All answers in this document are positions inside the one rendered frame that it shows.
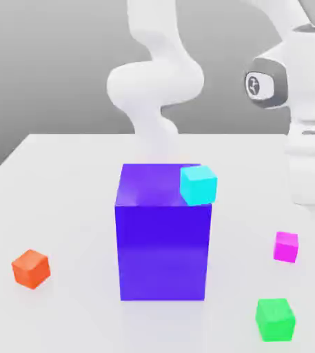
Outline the large purple box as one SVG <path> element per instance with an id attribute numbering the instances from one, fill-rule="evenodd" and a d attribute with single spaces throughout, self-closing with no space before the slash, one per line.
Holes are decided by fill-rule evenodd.
<path id="1" fill-rule="evenodd" d="M 205 298 L 212 206 L 185 202 L 181 168 L 122 166 L 114 213 L 123 301 Z"/>

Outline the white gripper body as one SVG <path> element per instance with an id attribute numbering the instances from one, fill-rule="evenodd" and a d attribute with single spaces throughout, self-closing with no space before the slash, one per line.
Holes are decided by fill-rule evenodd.
<path id="1" fill-rule="evenodd" d="M 315 158 L 289 158 L 288 167 L 292 201 L 315 218 Z"/>

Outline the small orange cube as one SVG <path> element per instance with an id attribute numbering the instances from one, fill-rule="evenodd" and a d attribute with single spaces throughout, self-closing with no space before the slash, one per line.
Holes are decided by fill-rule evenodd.
<path id="1" fill-rule="evenodd" d="M 12 270 L 15 281 L 32 290 L 51 275 L 48 257 L 35 250 L 27 250 L 15 259 Z"/>

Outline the small cyan cube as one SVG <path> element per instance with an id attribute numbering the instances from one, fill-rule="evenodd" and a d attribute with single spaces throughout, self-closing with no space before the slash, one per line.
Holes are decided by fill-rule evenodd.
<path id="1" fill-rule="evenodd" d="M 206 165 L 181 168 L 180 193 L 189 206 L 212 204 L 218 178 Z"/>

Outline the small magenta cube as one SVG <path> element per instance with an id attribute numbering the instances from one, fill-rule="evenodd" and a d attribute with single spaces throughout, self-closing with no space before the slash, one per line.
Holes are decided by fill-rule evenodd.
<path id="1" fill-rule="evenodd" d="M 298 235 L 289 232 L 277 232 L 273 258 L 277 261 L 295 263 L 298 255 Z"/>

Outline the small green cube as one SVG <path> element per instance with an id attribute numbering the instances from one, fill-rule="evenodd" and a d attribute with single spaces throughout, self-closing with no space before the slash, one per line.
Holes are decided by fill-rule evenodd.
<path id="1" fill-rule="evenodd" d="M 255 319 L 263 341 L 292 340 L 296 317 L 287 299 L 259 299 Z"/>

